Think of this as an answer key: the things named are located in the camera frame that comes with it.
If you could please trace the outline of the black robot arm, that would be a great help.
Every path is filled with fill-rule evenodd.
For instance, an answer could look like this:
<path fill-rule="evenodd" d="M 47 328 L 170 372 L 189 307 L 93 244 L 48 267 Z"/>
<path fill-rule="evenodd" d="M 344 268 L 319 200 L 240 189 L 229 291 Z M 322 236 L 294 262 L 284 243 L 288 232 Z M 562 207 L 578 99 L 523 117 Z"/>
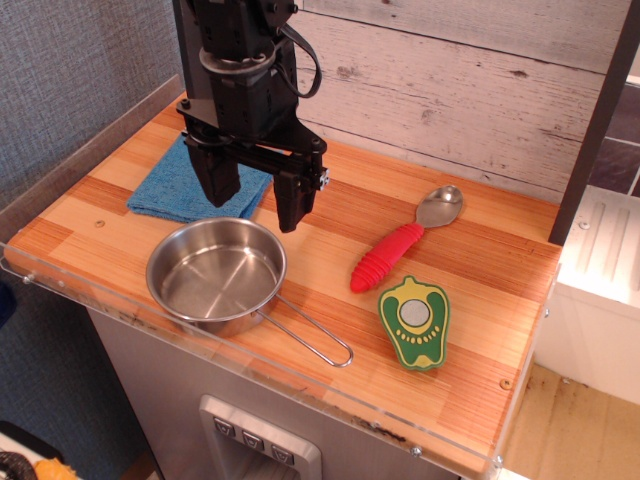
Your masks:
<path fill-rule="evenodd" d="M 240 190 L 240 166 L 260 170 L 273 178 L 280 230 L 295 230 L 328 182 L 326 142 L 297 117 L 322 73 L 299 90 L 296 49 L 317 55 L 288 23 L 296 3 L 177 1 L 174 11 L 187 87 L 177 110 L 206 198 L 223 206 Z"/>

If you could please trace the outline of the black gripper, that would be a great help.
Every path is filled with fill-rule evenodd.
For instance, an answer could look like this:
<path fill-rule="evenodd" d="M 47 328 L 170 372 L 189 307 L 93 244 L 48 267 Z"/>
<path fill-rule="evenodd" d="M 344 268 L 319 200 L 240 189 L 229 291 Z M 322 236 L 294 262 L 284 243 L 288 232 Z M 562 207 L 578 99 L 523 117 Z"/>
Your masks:
<path fill-rule="evenodd" d="M 183 116 L 192 168 L 206 198 L 222 207 L 241 188 L 241 165 L 274 178 L 280 231 L 293 232 L 328 182 L 327 145 L 297 117 L 300 99 L 292 46 L 263 46 L 239 58 L 201 48 L 212 100 L 187 98 Z"/>

